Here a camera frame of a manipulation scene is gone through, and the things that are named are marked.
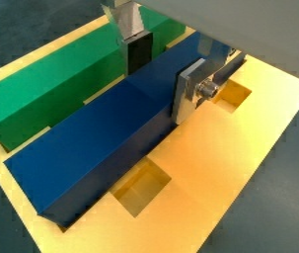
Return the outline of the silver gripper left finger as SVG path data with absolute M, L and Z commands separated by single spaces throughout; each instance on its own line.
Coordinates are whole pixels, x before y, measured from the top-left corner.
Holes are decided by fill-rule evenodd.
M 131 75 L 151 62 L 152 32 L 144 27 L 140 7 L 134 0 L 102 0 L 102 8 L 116 30 L 126 74 Z

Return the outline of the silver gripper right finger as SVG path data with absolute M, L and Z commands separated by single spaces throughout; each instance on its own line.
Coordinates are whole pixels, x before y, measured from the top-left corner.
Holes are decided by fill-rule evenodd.
M 211 99 L 219 91 L 214 75 L 234 60 L 238 52 L 229 45 L 201 34 L 199 56 L 177 75 L 171 118 L 181 125 L 194 113 L 201 100 Z

